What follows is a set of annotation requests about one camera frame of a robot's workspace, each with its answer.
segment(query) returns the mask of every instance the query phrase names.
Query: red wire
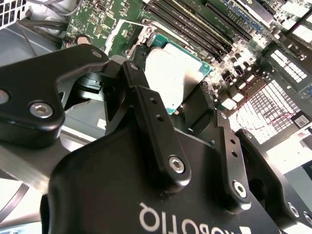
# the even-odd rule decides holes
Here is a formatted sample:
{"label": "red wire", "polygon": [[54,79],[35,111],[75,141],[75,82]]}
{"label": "red wire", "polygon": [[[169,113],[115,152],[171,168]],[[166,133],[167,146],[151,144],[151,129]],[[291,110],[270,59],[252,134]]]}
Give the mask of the red wire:
{"label": "red wire", "polygon": [[[246,81],[246,80],[244,80],[245,81],[245,83],[246,83],[246,99],[245,99],[245,102],[243,103],[243,104],[241,104],[240,105],[240,107],[239,107],[239,109],[243,106],[243,105],[245,105],[246,103],[247,103],[247,101],[248,101],[248,85],[250,84],[248,81]],[[293,116],[293,115],[295,115],[295,113],[285,113],[285,114],[282,114],[281,116],[278,116],[278,117],[276,117],[275,119],[273,119],[273,120],[271,120],[268,124],[266,124],[266,125],[264,125],[264,126],[262,126],[262,127],[259,127],[259,128],[247,128],[247,127],[243,127],[239,122],[238,122],[238,112],[239,112],[239,110],[236,112],[236,122],[238,123],[238,125],[241,127],[241,128],[244,128],[244,129],[246,129],[246,130],[260,130],[260,129],[262,129],[262,128],[265,128],[265,127],[268,127],[269,125],[271,125],[271,124],[273,124],[273,123],[275,123],[276,121],[278,121],[280,118],[283,118],[283,117],[288,117],[288,116]]]}

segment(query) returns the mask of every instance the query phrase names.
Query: motherboard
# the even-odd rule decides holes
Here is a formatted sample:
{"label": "motherboard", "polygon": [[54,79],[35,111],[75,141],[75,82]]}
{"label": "motherboard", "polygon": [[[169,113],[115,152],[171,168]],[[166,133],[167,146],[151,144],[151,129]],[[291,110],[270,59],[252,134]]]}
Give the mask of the motherboard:
{"label": "motherboard", "polygon": [[70,19],[63,48],[88,43],[108,57],[131,59],[144,44],[147,79],[162,90],[169,114],[186,95],[172,84],[183,86],[186,77],[204,81],[216,106],[234,110],[267,76],[256,61],[269,45],[297,56],[279,41],[300,18],[295,5],[310,7],[304,0],[85,0]]}

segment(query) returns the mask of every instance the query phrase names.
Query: ram slot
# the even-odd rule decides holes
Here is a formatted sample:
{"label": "ram slot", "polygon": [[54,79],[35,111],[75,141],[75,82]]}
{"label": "ram slot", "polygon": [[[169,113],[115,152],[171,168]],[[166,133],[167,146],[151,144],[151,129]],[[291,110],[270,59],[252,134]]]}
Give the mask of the ram slot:
{"label": "ram slot", "polygon": [[232,28],[242,38],[244,38],[247,41],[250,41],[252,39],[252,36],[250,36],[244,29],[239,27],[231,19],[229,19],[222,11],[216,8],[211,2],[208,1],[205,7],[209,8],[212,12],[214,12],[226,25]]}
{"label": "ram slot", "polygon": [[210,47],[214,48],[218,53],[220,53],[220,55],[227,54],[227,51],[218,47],[216,45],[216,42],[213,39],[211,39],[210,37],[208,37],[207,35],[205,35],[204,32],[198,32],[198,31],[196,31],[195,27],[190,26],[186,22],[188,20],[186,19],[186,21],[185,21],[185,18],[182,18],[183,16],[180,15],[179,13],[175,12],[175,10],[173,8],[170,8],[169,5],[166,5],[164,2],[160,3],[158,1],[154,1],[153,4],[158,9],[161,9],[163,12],[169,14],[172,18],[174,18],[176,24],[179,23],[179,24],[183,25],[183,28],[187,32],[193,33],[194,37],[198,38],[201,41],[206,42],[206,44],[208,44]]}
{"label": "ram slot", "polygon": [[206,17],[204,17],[202,14],[200,14],[198,11],[196,11],[188,2],[185,2],[183,0],[177,0],[178,4],[183,5],[183,7],[189,11],[192,12],[192,14],[195,16],[195,18],[199,19],[201,22],[203,22],[205,25],[209,26],[215,34],[217,34],[219,37],[221,37],[223,40],[225,40],[228,44],[232,45],[234,43],[233,38],[229,37],[224,32],[221,32],[218,28],[210,24],[207,20]]}
{"label": "ram slot", "polygon": [[210,53],[217,61],[219,62],[222,61],[221,55],[218,51],[216,51],[214,48],[208,45],[205,41],[196,37],[187,28],[183,27],[182,25],[177,25],[176,24],[177,21],[173,17],[170,17],[168,13],[163,12],[153,4],[147,5],[145,7],[145,10],[155,15],[158,18],[158,20],[163,21],[165,24],[169,25],[172,29],[174,29],[174,32],[179,36],[182,36],[183,38],[186,38],[188,41],[191,41],[197,46],[203,48],[208,53]]}
{"label": "ram slot", "polygon": [[195,29],[200,35],[204,35],[212,42],[219,44],[222,48],[224,48],[225,52],[228,53],[231,51],[232,47],[226,44],[224,41],[221,40],[221,38],[218,38],[215,34],[209,32],[205,26],[203,26],[201,23],[197,22],[195,19],[193,19],[190,15],[186,14],[179,6],[177,6],[173,1],[171,0],[156,0],[154,1],[154,4],[163,4],[165,7],[170,6],[172,12],[175,12],[177,16],[179,16],[180,19],[184,20],[184,23],[188,24],[190,27]]}

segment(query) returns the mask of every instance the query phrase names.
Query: vent grille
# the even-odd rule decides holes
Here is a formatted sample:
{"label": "vent grille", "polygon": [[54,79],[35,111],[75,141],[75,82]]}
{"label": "vent grille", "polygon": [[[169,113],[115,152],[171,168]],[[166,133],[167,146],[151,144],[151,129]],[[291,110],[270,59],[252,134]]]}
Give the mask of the vent grille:
{"label": "vent grille", "polygon": [[291,62],[285,55],[279,50],[275,50],[271,54],[271,57],[282,67],[284,70],[297,82],[300,83],[307,77],[300,68],[298,68],[293,62]]}
{"label": "vent grille", "polygon": [[249,130],[263,144],[293,122],[290,118],[299,108],[273,80],[235,111],[229,118],[231,128]]}
{"label": "vent grille", "polygon": [[26,0],[0,0],[0,30],[24,18]]}

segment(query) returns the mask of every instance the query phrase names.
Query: black cable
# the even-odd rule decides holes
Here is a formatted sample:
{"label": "black cable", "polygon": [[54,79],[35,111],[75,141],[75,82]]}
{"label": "black cable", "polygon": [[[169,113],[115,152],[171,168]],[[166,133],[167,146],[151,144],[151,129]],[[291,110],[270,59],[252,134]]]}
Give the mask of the black cable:
{"label": "black cable", "polygon": [[70,11],[70,12],[67,12],[67,13],[59,11],[55,6],[52,6],[52,5],[48,5],[47,8],[49,8],[52,11],[54,11],[55,13],[57,13],[60,16],[71,16],[72,14],[74,14],[80,8],[82,3],[83,3],[83,0],[78,0],[78,2],[76,4],[76,6],[74,7],[74,9],[72,11]]}
{"label": "black cable", "polygon": [[32,50],[32,52],[34,53],[35,56],[38,56],[37,53],[35,52],[32,44],[30,43],[29,39],[28,39],[28,36],[26,35],[23,27],[20,25],[19,21],[16,21],[16,25],[18,26],[18,28],[20,29],[21,33],[23,34],[27,44],[29,45],[29,48]]}
{"label": "black cable", "polygon": [[39,34],[40,36],[46,38],[47,40],[51,41],[52,43],[54,43],[56,46],[61,46],[62,44],[62,39],[57,38],[49,33],[47,33],[46,31],[44,31],[43,29],[41,29],[40,27],[35,27],[35,26],[31,26],[31,25],[25,25],[25,28]]}
{"label": "black cable", "polygon": [[30,3],[34,3],[34,4],[50,5],[50,4],[62,2],[64,0],[48,0],[48,1],[27,0],[27,1]]}
{"label": "black cable", "polygon": [[60,26],[54,26],[54,25],[45,25],[45,24],[31,25],[31,24],[20,23],[20,25],[22,25],[22,26],[40,27],[40,28],[49,28],[49,29],[60,30],[60,31],[66,31],[67,30],[67,27],[60,27]]}
{"label": "black cable", "polygon": [[50,21],[50,20],[31,20],[31,19],[23,19],[20,20],[19,23],[21,25],[51,25],[51,26],[56,26],[56,27],[67,27],[67,23],[63,22],[58,22],[58,21]]}

